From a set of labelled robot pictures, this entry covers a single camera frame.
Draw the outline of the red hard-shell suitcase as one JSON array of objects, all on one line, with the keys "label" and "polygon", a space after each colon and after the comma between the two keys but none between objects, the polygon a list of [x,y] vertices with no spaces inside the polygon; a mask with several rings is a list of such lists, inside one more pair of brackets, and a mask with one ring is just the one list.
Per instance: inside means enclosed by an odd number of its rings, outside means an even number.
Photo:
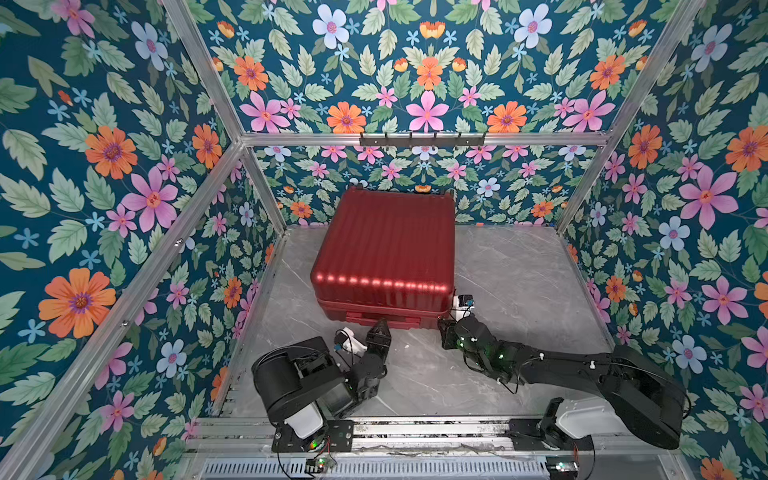
[{"label": "red hard-shell suitcase", "polygon": [[455,292],[452,194],[347,190],[310,274],[333,321],[434,329]]}]

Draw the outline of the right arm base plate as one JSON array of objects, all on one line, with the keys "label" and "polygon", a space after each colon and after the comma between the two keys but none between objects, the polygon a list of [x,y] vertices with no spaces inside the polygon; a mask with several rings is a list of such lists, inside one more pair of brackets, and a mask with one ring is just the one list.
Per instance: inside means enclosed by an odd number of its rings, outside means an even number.
[{"label": "right arm base plate", "polygon": [[593,451],[590,436],[573,439],[554,423],[543,419],[511,419],[504,436],[517,450]]}]

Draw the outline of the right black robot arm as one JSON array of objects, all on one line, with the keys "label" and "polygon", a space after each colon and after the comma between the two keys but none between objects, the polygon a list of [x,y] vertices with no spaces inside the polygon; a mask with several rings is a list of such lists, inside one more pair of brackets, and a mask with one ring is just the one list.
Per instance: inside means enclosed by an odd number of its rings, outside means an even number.
[{"label": "right black robot arm", "polygon": [[442,348],[460,351],[476,373],[502,385],[554,385],[601,397],[640,440],[666,450],[680,445],[690,410],[685,388],[630,347],[597,354],[542,350],[496,338],[473,314],[440,319],[438,330]]}]

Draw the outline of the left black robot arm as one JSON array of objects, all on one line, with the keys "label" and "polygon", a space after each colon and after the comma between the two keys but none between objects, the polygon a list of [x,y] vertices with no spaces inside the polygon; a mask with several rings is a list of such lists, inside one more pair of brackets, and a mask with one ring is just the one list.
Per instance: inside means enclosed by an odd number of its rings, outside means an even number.
[{"label": "left black robot arm", "polygon": [[272,350],[251,366],[267,418],[282,436],[314,440],[378,396],[392,342],[387,321],[378,320],[363,341],[348,328],[334,341],[329,348],[316,336]]}]

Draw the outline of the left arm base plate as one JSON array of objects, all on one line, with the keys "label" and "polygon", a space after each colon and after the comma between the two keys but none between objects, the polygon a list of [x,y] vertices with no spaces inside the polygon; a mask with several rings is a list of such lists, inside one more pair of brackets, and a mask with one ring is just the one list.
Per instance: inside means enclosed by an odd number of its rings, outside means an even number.
[{"label": "left arm base plate", "polygon": [[273,437],[273,453],[346,453],[352,450],[355,422],[352,420],[330,420],[318,431],[306,438],[300,438],[288,424],[278,425]]}]

